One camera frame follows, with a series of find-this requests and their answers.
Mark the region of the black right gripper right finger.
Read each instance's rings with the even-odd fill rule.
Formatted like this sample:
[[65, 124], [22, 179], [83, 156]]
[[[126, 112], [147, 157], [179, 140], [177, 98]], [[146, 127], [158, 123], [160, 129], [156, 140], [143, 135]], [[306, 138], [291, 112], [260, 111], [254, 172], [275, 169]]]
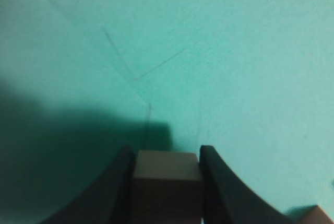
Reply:
[[200, 148], [204, 223], [294, 223], [254, 193], [210, 145]]

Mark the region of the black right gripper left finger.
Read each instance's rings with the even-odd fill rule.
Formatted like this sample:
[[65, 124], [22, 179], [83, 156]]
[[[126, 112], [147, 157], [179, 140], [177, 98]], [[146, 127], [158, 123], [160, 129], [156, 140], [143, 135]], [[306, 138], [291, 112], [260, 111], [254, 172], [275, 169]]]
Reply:
[[43, 223], [128, 223], [135, 154], [122, 147], [103, 173]]

